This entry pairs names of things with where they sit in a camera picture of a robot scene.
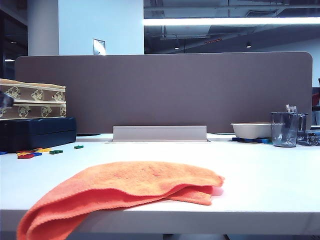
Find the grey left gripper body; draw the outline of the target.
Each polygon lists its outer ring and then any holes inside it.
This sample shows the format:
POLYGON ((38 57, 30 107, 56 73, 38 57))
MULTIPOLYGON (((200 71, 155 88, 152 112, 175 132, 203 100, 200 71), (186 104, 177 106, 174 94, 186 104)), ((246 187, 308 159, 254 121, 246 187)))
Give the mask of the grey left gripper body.
POLYGON ((14 98, 10 95, 0 92, 0 108, 10 108, 14 105, 14 98))

